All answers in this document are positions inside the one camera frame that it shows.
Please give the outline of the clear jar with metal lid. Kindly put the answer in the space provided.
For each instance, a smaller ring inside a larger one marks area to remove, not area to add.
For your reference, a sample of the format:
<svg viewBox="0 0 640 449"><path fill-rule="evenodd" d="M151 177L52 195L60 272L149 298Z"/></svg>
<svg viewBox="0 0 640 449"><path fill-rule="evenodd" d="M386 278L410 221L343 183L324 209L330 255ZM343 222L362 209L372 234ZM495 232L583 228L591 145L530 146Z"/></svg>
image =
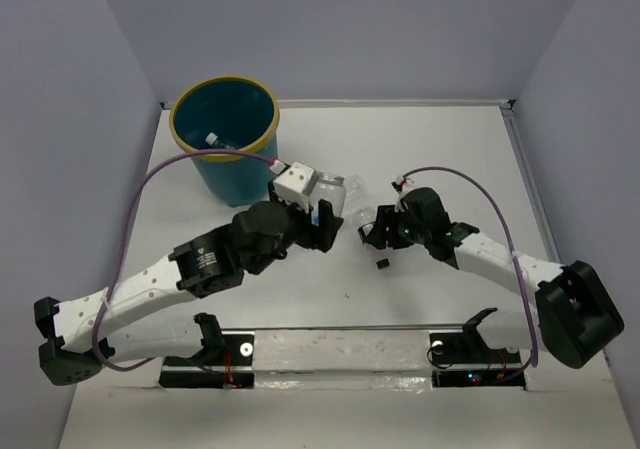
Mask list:
<svg viewBox="0 0 640 449"><path fill-rule="evenodd" d="M310 195L312 222L319 224L319 201L328 201L332 206L333 215L341 217L346 199L344 178L335 174L318 172L318 179Z"/></svg>

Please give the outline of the clear bottle with black label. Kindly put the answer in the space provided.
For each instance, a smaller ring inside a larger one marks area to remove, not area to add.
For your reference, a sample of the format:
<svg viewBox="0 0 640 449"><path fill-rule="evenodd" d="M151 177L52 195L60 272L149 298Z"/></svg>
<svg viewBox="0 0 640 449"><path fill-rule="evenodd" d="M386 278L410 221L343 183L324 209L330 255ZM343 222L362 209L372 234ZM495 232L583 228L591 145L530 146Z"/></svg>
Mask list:
<svg viewBox="0 0 640 449"><path fill-rule="evenodd" d="M361 245L375 267L378 270L384 270L390 266L389 251L387 249L377 249L366 242L366 238L374 226L376 215L377 210L373 207L363 207L355 211L352 216L352 223L356 227Z"/></svg>

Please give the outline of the tall clear bottle white cap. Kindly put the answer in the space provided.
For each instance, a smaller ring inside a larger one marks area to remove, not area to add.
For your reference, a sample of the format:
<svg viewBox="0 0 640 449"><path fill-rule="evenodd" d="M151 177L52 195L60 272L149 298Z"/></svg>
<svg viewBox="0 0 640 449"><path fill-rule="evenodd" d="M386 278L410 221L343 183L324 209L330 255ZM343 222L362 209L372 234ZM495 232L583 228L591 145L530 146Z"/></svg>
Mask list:
<svg viewBox="0 0 640 449"><path fill-rule="evenodd" d="M213 132L209 132L205 136L204 143L206 148L210 149L213 155L216 156L240 155L246 152L246 149L241 144Z"/></svg>

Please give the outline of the large crushed clear bottle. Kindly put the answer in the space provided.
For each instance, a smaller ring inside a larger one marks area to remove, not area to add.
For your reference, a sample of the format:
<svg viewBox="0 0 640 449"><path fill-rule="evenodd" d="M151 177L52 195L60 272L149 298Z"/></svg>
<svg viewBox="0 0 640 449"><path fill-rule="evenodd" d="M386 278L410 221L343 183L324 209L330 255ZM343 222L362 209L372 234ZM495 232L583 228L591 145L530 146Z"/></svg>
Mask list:
<svg viewBox="0 0 640 449"><path fill-rule="evenodd" d="M347 176L344 179L346 190L343 214L349 216L356 212L366 199L364 180L357 174Z"/></svg>

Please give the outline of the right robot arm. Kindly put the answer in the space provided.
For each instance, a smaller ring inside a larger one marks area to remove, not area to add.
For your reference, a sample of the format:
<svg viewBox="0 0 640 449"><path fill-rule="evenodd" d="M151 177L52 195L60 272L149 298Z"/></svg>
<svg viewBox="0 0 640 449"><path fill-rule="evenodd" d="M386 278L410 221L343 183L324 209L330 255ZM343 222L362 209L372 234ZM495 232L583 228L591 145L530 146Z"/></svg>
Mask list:
<svg viewBox="0 0 640 449"><path fill-rule="evenodd" d="M495 350L545 351L579 369L624 330L623 318L596 270L577 260L544 261L450 219L439 195L420 187L400 192L396 203L356 213L363 244L378 251L421 246L436 261L474 274L521 298L522 312L490 307L470 318L462 353L482 361Z"/></svg>

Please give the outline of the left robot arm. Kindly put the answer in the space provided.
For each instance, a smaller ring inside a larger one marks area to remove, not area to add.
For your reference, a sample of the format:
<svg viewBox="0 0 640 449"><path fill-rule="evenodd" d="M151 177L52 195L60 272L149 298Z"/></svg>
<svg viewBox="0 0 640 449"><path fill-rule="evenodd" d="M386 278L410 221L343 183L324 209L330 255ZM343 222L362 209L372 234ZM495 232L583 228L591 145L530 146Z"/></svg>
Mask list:
<svg viewBox="0 0 640 449"><path fill-rule="evenodd" d="M105 367L126 372L155 358L211 364L226 349L215 316L199 313L149 329L142 320L238 287L245 275L257 276L285 259L293 245L326 253L342 224L342 206L324 199L310 210L260 201L120 283L70 301L42 298L34 304L45 340L38 349L40 368L52 384L67 386Z"/></svg>

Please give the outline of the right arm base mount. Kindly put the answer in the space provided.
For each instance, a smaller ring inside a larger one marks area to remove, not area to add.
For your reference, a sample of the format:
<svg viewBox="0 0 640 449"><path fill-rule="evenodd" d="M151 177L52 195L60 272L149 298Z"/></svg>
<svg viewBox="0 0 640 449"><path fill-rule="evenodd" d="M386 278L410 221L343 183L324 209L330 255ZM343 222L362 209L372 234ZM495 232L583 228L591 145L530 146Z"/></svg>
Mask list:
<svg viewBox="0 0 640 449"><path fill-rule="evenodd" d="M496 308L480 311L457 332L429 334L426 356L432 367L434 388L526 388L521 356L505 348L490 349L481 339L478 326L496 311Z"/></svg>

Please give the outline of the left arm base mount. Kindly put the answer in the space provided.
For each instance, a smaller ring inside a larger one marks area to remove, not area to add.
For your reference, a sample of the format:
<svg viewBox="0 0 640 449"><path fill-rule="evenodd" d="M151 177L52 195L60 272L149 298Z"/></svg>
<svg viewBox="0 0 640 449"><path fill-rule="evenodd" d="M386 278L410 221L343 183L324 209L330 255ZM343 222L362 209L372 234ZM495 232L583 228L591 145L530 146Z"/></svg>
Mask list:
<svg viewBox="0 0 640 449"><path fill-rule="evenodd" d="M255 332L222 330L214 315L197 314L201 350L163 360L158 383L166 389L252 389Z"/></svg>

